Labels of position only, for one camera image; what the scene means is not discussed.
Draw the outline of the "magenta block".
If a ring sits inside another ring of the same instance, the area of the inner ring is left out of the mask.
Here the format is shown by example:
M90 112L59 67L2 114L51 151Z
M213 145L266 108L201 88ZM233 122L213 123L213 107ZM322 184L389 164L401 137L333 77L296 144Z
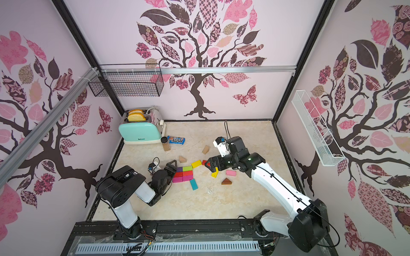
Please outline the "magenta block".
M183 181L190 181L193 179L193 175L183 176Z
M174 177L174 178L172 179L172 182L173 182L173 183L183 182L183 177Z

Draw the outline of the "yellow block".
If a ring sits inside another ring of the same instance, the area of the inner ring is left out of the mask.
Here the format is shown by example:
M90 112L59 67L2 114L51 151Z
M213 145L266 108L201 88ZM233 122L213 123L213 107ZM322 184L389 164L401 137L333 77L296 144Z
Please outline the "yellow block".
M201 160L195 161L191 164L191 166L192 166L193 169L195 169L197 167L200 167L200 166L202 166L202 161Z
M218 169L218 167L215 167L215 171L211 174L211 176L212 176L213 178L217 178L218 173L219 173L219 169Z

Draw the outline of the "lime green block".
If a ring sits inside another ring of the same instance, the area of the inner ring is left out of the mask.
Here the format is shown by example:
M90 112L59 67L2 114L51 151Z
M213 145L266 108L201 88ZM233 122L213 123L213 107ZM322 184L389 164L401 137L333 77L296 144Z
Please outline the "lime green block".
M193 170L192 166L184 166L183 167L183 172L192 171L192 170Z

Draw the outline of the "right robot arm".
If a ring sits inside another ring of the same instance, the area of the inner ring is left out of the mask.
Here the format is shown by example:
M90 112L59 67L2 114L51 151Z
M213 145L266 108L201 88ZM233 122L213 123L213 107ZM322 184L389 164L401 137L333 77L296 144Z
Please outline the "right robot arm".
M237 169L261 184L287 211L287 215L270 211L256 217L258 235L279 233L289 237L303 252L309 252L330 231L327 207L319 199L315 201L303 195L280 177L258 153L249 153L246 147L237 148L234 143L214 143L219 155L208 159L206 167L217 173Z

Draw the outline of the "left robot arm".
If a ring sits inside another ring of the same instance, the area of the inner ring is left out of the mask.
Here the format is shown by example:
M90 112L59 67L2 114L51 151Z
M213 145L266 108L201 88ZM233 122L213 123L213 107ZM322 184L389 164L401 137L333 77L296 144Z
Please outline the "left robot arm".
M168 162L163 169L154 171L151 182L147 182L144 175L125 165L97 182L97 194L111 208L128 238L134 240L142 234L141 219L133 210L130 197L137 195L147 205L155 205L171 187L177 169L176 160Z

